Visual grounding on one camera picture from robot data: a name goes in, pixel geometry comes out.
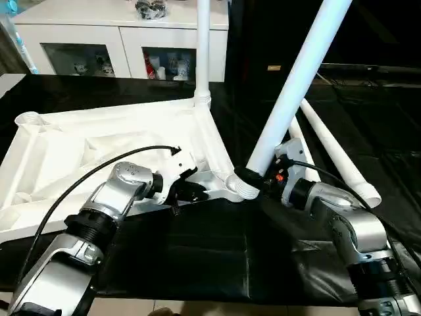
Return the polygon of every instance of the white cabinet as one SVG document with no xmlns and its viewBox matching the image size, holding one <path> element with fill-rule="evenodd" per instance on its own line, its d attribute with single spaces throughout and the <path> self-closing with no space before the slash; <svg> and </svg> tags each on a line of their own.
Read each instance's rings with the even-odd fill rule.
<svg viewBox="0 0 421 316">
<path fill-rule="evenodd" d="M 17 24 L 41 74 L 130 78 L 116 26 Z"/>
<path fill-rule="evenodd" d="M 150 21 L 135 3 L 45 0 L 13 22 L 41 74 L 150 78 L 152 59 L 167 80 L 194 80 L 197 0 L 168 0 L 169 15 Z M 224 81 L 227 39 L 227 0 L 211 0 L 210 81 Z"/>
</svg>

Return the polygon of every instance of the cable connector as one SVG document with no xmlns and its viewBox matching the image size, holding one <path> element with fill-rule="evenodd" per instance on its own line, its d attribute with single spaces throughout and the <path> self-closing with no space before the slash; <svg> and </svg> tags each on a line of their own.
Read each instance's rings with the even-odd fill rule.
<svg viewBox="0 0 421 316">
<path fill-rule="evenodd" d="M 283 169 L 288 169 L 294 165 L 293 160 L 288 158 L 287 155 L 280 155 L 279 158 L 275 161 L 275 164 L 277 164 L 279 167 Z"/>
<path fill-rule="evenodd" d="M 176 153 L 181 152 L 181 148 L 180 147 L 173 147 L 171 148 L 171 156 L 174 156 Z"/>
</svg>

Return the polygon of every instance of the black tablecloth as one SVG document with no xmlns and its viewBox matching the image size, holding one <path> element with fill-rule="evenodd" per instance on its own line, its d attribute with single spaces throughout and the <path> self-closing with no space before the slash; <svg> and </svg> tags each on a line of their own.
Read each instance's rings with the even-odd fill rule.
<svg viewBox="0 0 421 316">
<path fill-rule="evenodd" d="M 212 115 L 235 165 L 244 165 L 274 104 L 211 84 Z M 0 99 L 0 155 L 24 111 L 49 113 L 191 97 L 181 82 L 27 76 Z M 376 214 L 421 241 L 420 90 L 312 86 L 307 94 L 339 143 L 382 195 Z M 336 172 L 308 122 L 298 119 L 315 163 Z M 41 253 L 54 234 L 42 238 Z M 31 238 L 0 248 L 0 290 L 11 291 Z M 397 244 L 410 274 L 420 272 Z M 305 214 L 260 197 L 218 199 L 127 218 L 99 277 L 99 295 L 281 305 L 353 305 L 355 294 L 328 235 Z"/>
</svg>

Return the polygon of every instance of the white plastic stand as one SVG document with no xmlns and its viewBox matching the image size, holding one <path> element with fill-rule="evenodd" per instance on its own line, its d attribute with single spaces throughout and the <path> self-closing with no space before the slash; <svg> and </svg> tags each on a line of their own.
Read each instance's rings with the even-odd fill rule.
<svg viewBox="0 0 421 316">
<path fill-rule="evenodd" d="M 18 131 L 0 166 L 0 243 L 31 236 L 54 201 L 77 179 L 102 162 L 148 145 L 180 146 L 198 171 L 189 181 L 203 185 L 210 199 L 243 199 L 226 186 L 234 171 L 209 107 L 210 0 L 198 1 L 196 90 L 191 99 L 122 105 L 16 118 Z M 167 151 L 148 151 L 124 160 L 159 170 Z M 44 232 L 65 229 L 112 166 L 78 186 L 56 209 Z M 165 205 L 144 199 L 129 215 Z"/>
</svg>

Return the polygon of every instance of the white tube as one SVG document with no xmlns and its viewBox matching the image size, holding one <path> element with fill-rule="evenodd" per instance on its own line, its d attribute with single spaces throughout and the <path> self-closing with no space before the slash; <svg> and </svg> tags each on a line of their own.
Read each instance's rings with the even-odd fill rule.
<svg viewBox="0 0 421 316">
<path fill-rule="evenodd" d="M 209 91 L 209 28 L 211 2 L 197 0 L 197 47 L 195 106 L 211 106 Z"/>
<path fill-rule="evenodd" d="M 297 112 L 301 100 L 316 76 L 316 72 L 334 39 L 352 0 L 324 0 L 303 46 L 288 75 L 275 106 L 256 144 L 247 168 L 263 176 Z M 235 189 L 240 194 L 246 183 L 239 180 Z"/>
<path fill-rule="evenodd" d="M 291 138 L 299 138 L 301 140 L 301 144 L 303 145 L 303 151 L 304 151 L 306 160 L 308 163 L 313 165 L 314 164 L 313 157 L 311 157 L 309 147 L 307 146 L 307 143 L 304 139 L 303 132 L 301 131 L 300 125 L 298 124 L 296 117 L 293 117 L 291 125 L 289 125 L 288 132 Z M 320 182 L 320 176 L 318 175 L 318 172 L 314 169 L 306 168 L 305 178 L 308 181 Z"/>
<path fill-rule="evenodd" d="M 376 207 L 379 205 L 382 201 L 380 194 L 373 185 L 364 179 L 352 160 L 345 153 L 326 125 L 323 124 L 320 117 L 316 114 L 316 112 L 314 112 L 313 108 L 306 99 L 303 99 L 301 102 L 301 109 L 316 132 L 317 137 L 319 137 L 324 148 L 328 152 L 330 158 L 334 162 L 336 169 L 341 174 L 345 183 L 348 184 L 357 194 L 359 194 L 365 202 L 369 204 L 369 206 Z"/>
</svg>

